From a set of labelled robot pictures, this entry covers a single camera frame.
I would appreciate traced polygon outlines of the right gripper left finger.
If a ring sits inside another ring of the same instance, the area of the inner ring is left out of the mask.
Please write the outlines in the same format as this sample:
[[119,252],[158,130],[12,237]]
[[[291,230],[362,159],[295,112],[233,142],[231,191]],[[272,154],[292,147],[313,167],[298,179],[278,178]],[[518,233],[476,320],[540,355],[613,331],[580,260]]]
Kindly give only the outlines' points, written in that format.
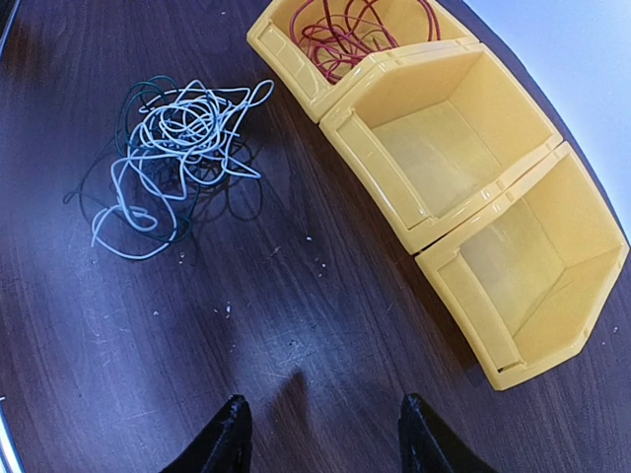
[[251,438],[249,404],[235,394],[163,472],[249,472]]

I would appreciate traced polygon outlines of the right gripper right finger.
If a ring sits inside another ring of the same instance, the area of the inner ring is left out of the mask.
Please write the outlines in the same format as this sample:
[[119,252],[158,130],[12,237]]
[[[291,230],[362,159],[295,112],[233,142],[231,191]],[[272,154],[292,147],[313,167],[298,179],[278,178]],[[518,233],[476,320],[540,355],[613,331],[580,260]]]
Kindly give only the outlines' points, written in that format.
[[397,425],[403,472],[488,471],[488,464],[419,394],[403,397]]

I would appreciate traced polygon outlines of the yellow three-compartment bin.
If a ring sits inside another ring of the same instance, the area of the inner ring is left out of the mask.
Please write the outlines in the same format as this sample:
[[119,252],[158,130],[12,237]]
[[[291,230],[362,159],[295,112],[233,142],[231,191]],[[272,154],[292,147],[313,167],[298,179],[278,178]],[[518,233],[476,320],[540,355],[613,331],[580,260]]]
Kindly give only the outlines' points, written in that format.
[[437,1],[273,1],[247,34],[504,390],[578,355],[629,253],[579,154]]

